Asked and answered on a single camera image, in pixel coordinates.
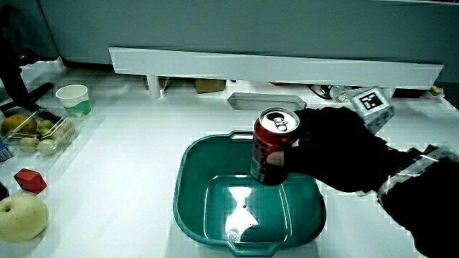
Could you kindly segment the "person's right hand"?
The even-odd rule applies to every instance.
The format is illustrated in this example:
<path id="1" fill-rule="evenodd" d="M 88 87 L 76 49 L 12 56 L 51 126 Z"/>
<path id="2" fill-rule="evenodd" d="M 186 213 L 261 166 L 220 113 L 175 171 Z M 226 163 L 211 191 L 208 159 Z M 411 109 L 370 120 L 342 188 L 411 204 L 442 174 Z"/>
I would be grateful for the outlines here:
<path id="1" fill-rule="evenodd" d="M 339 191 L 369 192 L 397 169 L 395 152 L 375 136 L 347 107 L 305 107 L 298 144 L 267 157 L 267 163 L 288 172 L 304 173 Z"/>

